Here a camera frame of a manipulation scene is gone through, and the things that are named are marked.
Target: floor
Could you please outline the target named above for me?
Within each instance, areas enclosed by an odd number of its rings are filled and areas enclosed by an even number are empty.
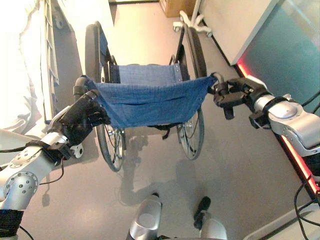
[[[158,3],[124,4],[117,8],[115,27],[104,29],[109,49],[120,65],[168,64],[179,34]],[[55,29],[59,107],[72,104],[72,86],[81,75],[74,34]],[[238,77],[211,38],[200,34],[207,72]],[[159,130],[129,128],[123,168],[112,172],[104,162],[96,134],[84,141],[81,159],[66,162],[64,177],[44,185],[25,211],[21,225],[35,240],[124,240],[139,203],[153,192],[163,202],[159,235],[197,237],[193,214],[203,196],[209,212],[221,221],[229,240],[246,235],[293,209],[300,180],[273,133],[255,130],[250,111],[236,107],[225,120],[208,95],[202,106],[205,136],[195,161],[184,156],[176,132],[162,140]],[[44,181],[59,177],[54,170]],[[303,201],[308,196],[303,192]],[[28,237],[18,232],[22,240]]]

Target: black cable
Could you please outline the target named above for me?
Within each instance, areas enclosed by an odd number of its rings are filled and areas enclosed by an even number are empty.
[[[6,150],[0,150],[0,153],[14,153],[14,152],[21,152],[23,149],[25,149],[25,146],[13,148],[13,149],[6,149]]]
[[[31,240],[34,240],[34,238],[31,236],[31,234],[27,230],[25,230],[22,226],[19,226],[19,228],[21,228],[29,236]]]
[[[299,187],[299,189],[296,191],[295,195],[294,195],[294,199],[293,199],[293,204],[294,204],[294,209],[295,209],[295,214],[296,214],[296,218],[298,219],[298,222],[299,222],[299,225],[300,225],[300,228],[301,228],[301,232],[302,232],[302,235],[303,237],[305,238],[305,240],[309,240],[307,238],[307,235],[306,235],[306,232],[305,232],[305,229],[304,229],[304,226],[301,222],[301,219],[300,219],[300,215],[299,215],[299,212],[298,212],[298,207],[297,207],[297,198],[298,198],[298,194],[300,193],[300,191],[305,187],[305,185],[307,184],[307,182],[309,181],[309,179],[311,178],[311,175],[303,182],[303,184]]]
[[[59,181],[64,176],[64,174],[65,174],[65,168],[64,168],[64,157],[63,157],[61,159],[61,176],[59,178],[57,178],[56,180],[40,183],[39,185],[55,183],[55,182]]]
[[[318,222],[308,220],[308,219],[306,219],[306,218],[304,218],[303,216],[300,216],[300,215],[299,215],[299,218],[300,218],[301,220],[309,223],[309,224],[316,225],[316,226],[320,227],[320,223],[318,223]]]
[[[304,103],[301,104],[302,107],[308,105],[309,103],[311,103],[316,97],[318,97],[320,95],[320,90],[313,95],[312,97],[310,97],[307,101],[305,101]]]
[[[315,114],[316,111],[320,108],[320,102],[318,103],[317,106],[315,106],[315,108],[313,109],[312,113]]]
[[[298,209],[298,214],[299,214],[299,218],[300,218],[301,220],[303,220],[303,221],[305,221],[305,222],[307,222],[307,223],[309,223],[309,224],[316,225],[316,226],[320,227],[320,223],[315,222],[315,221],[308,220],[308,219],[306,219],[306,218],[304,218],[303,216],[300,215],[300,212],[301,212],[303,209],[305,209],[305,208],[308,207],[309,205],[315,203],[316,201],[317,201],[317,199],[314,199],[314,200],[308,202],[307,204],[303,205],[302,207],[300,207],[300,208]]]

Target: wheelchair wheel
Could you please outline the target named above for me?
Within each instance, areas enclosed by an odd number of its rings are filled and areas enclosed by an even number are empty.
[[[189,121],[177,126],[178,140],[188,159],[195,160],[199,156],[204,142],[204,133],[204,115],[201,108]]]
[[[118,172],[123,163],[125,149],[125,131],[113,129],[110,125],[96,127],[99,146],[105,162],[112,171]]]
[[[104,83],[108,78],[106,52],[101,52],[102,38],[105,38],[98,22],[86,27],[85,31],[85,74],[96,83]],[[110,125],[101,124],[96,127],[99,147],[102,156],[112,171],[118,172],[123,163],[126,149],[125,132],[123,129],[113,129]]]

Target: black strap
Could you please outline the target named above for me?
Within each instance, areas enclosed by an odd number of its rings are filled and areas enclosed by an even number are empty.
[[[269,101],[262,109],[263,113],[267,113],[269,111],[270,108],[272,108],[274,105],[281,103],[283,101],[288,101],[288,99],[286,99],[283,96],[277,96],[274,99],[272,99],[271,101]]]
[[[171,124],[168,124],[168,125],[151,125],[151,126],[148,126],[149,128],[156,128],[158,130],[166,130],[166,134],[162,136],[162,140],[165,140],[169,137],[169,133],[170,133],[170,129],[179,125],[181,123],[171,123]]]
[[[72,152],[70,148],[65,143],[56,142],[53,145],[49,145],[40,140],[31,140],[28,142],[25,147],[37,146],[41,147],[44,152],[51,158],[53,162],[60,162],[62,157],[66,159],[71,158]]]

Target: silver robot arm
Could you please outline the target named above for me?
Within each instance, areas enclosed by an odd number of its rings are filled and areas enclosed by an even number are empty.
[[[263,111],[273,99],[272,95],[260,97],[254,104],[254,109]],[[283,135],[302,156],[320,153],[320,117],[304,111],[296,102],[284,100],[268,109],[268,120],[273,132]]]
[[[305,112],[289,94],[275,97],[261,80],[252,76],[227,82],[218,73],[213,76],[218,84],[211,93],[227,119],[234,118],[234,106],[246,104],[252,111],[249,119],[255,128],[269,125],[273,132],[285,136],[302,157],[320,153],[320,117]]]
[[[5,169],[0,171],[0,240],[17,239],[17,230],[32,196],[42,179],[62,159],[73,155],[93,127],[110,124],[106,111],[97,103],[98,92],[90,90],[72,106],[56,115],[47,135],[26,144]]]

